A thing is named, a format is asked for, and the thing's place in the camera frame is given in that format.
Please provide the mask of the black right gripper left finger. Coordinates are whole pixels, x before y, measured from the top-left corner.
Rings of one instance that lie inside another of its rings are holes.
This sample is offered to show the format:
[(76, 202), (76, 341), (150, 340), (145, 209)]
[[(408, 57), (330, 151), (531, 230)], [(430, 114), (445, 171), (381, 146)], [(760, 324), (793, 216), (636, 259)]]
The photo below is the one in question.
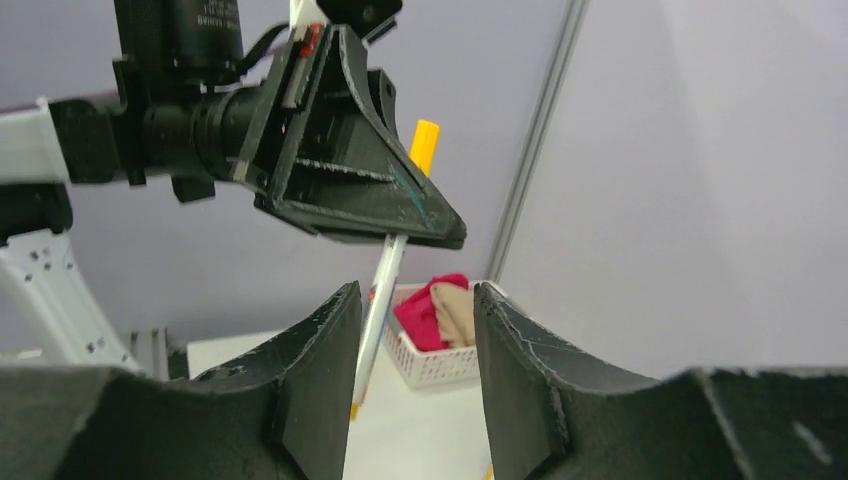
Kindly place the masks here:
[(192, 380), (105, 366), (1, 371), (5, 479), (339, 479), (361, 291)]

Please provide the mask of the yellow marker cap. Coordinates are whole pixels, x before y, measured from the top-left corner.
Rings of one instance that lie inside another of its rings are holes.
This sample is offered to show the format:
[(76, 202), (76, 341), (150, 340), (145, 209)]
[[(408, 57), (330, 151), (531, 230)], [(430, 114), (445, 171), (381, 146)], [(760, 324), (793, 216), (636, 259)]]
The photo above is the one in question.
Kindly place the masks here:
[(440, 137), (440, 126), (432, 121), (420, 119), (409, 148), (409, 157), (426, 176), (431, 173), (433, 160)]

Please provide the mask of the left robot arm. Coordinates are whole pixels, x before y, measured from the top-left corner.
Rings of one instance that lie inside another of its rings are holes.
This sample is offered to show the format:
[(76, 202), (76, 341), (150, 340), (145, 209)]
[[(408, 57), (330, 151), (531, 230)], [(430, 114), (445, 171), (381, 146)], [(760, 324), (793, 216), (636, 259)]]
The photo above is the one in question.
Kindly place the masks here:
[(250, 50), (234, 1), (118, 1), (117, 89), (1, 114), (1, 286), (56, 365), (142, 366), (80, 274), (68, 184), (219, 182), (341, 243), (458, 250), (466, 225), (402, 146), (396, 91), (367, 64), (398, 1), (293, 1)]

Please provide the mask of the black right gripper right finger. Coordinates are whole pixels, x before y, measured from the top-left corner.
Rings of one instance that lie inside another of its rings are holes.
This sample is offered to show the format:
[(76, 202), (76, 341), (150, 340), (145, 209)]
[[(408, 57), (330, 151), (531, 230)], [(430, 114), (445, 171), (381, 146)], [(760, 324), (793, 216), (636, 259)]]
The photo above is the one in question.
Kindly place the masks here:
[(655, 380), (474, 289), (499, 479), (843, 479), (843, 368), (696, 367)]

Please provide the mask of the white orange marker pen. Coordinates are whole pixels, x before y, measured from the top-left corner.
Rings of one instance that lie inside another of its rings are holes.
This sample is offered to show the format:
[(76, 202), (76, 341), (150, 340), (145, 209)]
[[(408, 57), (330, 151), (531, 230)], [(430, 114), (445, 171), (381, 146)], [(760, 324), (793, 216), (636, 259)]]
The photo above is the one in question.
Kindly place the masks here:
[(382, 331), (397, 281), (407, 237), (387, 236), (367, 297), (368, 309), (363, 320), (358, 350), (350, 419), (355, 420), (362, 406), (373, 372)]

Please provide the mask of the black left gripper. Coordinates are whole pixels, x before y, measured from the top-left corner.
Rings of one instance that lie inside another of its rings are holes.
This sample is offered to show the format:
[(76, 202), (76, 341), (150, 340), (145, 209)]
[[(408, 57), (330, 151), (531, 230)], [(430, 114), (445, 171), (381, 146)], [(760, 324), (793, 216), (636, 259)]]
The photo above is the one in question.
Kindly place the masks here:
[(460, 250), (459, 213), (398, 138), (396, 88), (347, 25), (298, 27), (264, 82), (228, 102), (228, 178), (312, 235)]

